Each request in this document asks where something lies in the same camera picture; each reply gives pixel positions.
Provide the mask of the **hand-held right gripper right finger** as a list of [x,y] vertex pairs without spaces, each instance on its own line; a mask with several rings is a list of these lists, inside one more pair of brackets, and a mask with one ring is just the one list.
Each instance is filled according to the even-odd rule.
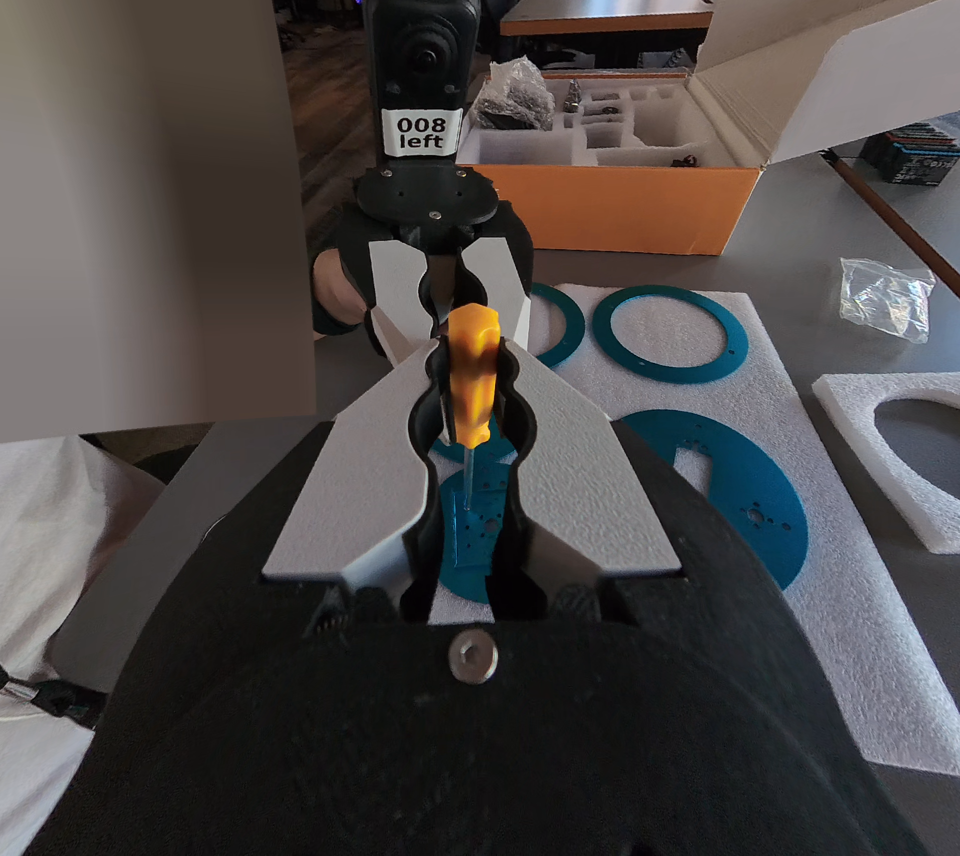
[[681,572],[610,419],[509,339],[499,351],[498,429],[515,451],[501,568],[534,583]]

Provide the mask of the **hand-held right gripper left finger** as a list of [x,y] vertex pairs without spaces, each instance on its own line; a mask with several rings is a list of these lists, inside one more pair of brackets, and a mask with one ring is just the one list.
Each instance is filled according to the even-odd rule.
[[337,416],[265,578],[351,590],[437,580],[443,516],[429,451],[445,429],[446,351],[429,340]]

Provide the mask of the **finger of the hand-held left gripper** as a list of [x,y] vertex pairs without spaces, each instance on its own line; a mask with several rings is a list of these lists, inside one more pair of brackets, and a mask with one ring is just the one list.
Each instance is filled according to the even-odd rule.
[[484,305],[498,313],[501,335],[528,348],[531,298],[529,257],[521,269],[505,237],[480,237],[456,261],[456,306]]
[[430,297],[427,255],[401,241],[368,244],[374,287],[373,333],[397,368],[430,343],[439,324]]

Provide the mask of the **orange-handled screwdriver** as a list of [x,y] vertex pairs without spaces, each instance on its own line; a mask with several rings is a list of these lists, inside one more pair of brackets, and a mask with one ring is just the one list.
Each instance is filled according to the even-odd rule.
[[474,500],[476,449],[490,439],[501,329],[498,312],[479,303],[453,309],[447,320],[453,436],[463,448],[463,510]]

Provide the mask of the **blue round plate with bracket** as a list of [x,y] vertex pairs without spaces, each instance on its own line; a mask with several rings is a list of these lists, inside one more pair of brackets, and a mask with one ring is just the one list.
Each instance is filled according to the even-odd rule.
[[477,459],[469,507],[462,471],[439,488],[444,527],[439,582],[455,596],[480,605],[489,603],[487,578],[503,527],[510,469],[506,463]]

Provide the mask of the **wooden desk with black surface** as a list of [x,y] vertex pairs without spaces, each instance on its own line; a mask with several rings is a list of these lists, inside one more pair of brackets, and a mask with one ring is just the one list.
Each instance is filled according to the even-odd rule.
[[548,39],[593,53],[599,69],[635,69],[642,53],[683,50],[695,62],[718,0],[520,0],[503,37]]

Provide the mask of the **grey desk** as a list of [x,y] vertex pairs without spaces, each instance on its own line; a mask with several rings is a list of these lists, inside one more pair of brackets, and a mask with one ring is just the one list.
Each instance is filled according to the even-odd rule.
[[[799,446],[821,462],[825,482],[844,485],[883,563],[880,602],[889,613],[873,633],[886,649],[866,670],[854,699],[855,722],[880,721],[892,750],[870,750],[880,778],[933,854],[958,854],[958,559],[931,555],[832,425],[812,394],[824,372],[958,369],[958,298],[933,295],[926,346],[867,332],[837,314],[842,256],[876,258],[903,269],[923,262],[869,212],[817,155],[773,165],[761,176],[716,257],[638,252],[538,250],[534,279],[611,288],[669,284],[747,294],[789,375],[815,442]],[[335,416],[387,370],[362,333],[321,340],[316,349],[317,415],[217,423],[134,529],[79,604],[55,650],[70,679],[104,686],[202,536],[287,456],[322,418]]]

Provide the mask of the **person's left hand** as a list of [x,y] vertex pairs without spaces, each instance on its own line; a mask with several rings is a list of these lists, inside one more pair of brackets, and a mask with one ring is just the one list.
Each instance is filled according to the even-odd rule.
[[348,280],[337,249],[320,252],[311,273],[314,298],[330,319],[348,327],[365,322],[366,300]]

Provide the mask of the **small blue round disc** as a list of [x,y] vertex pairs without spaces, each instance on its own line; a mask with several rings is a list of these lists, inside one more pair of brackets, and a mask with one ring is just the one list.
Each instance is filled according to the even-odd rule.
[[[476,461],[487,461],[489,463],[502,462],[507,458],[516,456],[516,450],[509,441],[493,436],[487,442],[478,445],[472,453]],[[465,464],[465,448],[462,444],[444,444],[441,440],[438,440],[431,446],[429,454],[431,457],[443,457],[460,469],[463,469]]]

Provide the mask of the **orange cardboard box white lid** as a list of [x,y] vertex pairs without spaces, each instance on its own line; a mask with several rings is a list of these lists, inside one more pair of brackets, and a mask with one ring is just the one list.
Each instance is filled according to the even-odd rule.
[[689,91],[755,165],[476,168],[541,250],[717,255],[770,165],[958,110],[959,0],[718,0]]

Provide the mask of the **plastic bag of dark parts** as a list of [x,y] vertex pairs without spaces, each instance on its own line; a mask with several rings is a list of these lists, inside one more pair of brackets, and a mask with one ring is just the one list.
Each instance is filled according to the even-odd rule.
[[523,56],[490,65],[468,118],[479,130],[550,131],[555,109],[541,71]]

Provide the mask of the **large blue disc rectangular cutout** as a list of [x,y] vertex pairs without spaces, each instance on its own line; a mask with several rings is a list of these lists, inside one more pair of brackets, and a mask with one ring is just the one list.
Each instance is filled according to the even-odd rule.
[[647,410],[622,420],[671,465],[681,449],[709,458],[706,499],[780,589],[793,584],[808,557],[809,523],[797,491],[770,456],[738,430],[689,411]]

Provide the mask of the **white foam box insert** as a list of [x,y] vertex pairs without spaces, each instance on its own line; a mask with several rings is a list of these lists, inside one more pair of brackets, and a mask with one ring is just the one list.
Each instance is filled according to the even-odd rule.
[[478,166],[659,167],[693,157],[698,168],[756,164],[751,148],[735,148],[723,124],[690,93],[687,75],[584,74],[579,106],[565,111],[570,75],[547,76],[555,98],[549,130],[462,127],[457,161]]

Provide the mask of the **white foam block round hole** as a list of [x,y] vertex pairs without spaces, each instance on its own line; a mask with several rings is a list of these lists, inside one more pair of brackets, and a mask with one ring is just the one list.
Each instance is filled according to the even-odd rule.
[[958,555],[959,500],[906,464],[877,429],[877,407],[917,399],[959,407],[959,373],[825,374],[812,391],[870,478],[931,553]]

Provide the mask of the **white foam sheet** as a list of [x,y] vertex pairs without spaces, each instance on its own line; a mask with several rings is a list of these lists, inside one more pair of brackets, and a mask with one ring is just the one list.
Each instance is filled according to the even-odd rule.
[[556,372],[623,418],[694,412],[757,444],[784,471],[808,523],[806,559],[784,592],[862,754],[886,766],[955,774],[958,715],[930,653],[779,358],[750,297],[701,291],[746,331],[747,360],[706,384],[644,379],[608,358],[588,326]]

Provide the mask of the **crumpled clear plastic bag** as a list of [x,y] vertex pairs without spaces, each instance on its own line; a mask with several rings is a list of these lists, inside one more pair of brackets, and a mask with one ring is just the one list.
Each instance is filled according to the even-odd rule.
[[914,345],[930,337],[930,270],[902,271],[870,259],[841,258],[839,317]]

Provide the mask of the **brown wooden strip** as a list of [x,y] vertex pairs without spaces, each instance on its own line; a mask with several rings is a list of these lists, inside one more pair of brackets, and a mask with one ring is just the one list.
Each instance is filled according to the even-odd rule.
[[924,263],[944,284],[955,293],[958,293],[958,267],[950,263],[942,252],[937,250],[928,239],[910,225],[904,215],[886,202],[867,181],[859,176],[846,161],[834,150],[819,152],[823,161],[846,183],[846,185],[867,204],[870,210],[879,217],[882,223],[893,231],[906,247]]

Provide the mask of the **stack of dark boxes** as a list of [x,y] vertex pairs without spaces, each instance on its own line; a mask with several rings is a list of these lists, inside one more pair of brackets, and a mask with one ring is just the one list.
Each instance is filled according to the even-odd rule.
[[936,186],[959,159],[958,140],[929,122],[867,137],[858,157],[895,185]]

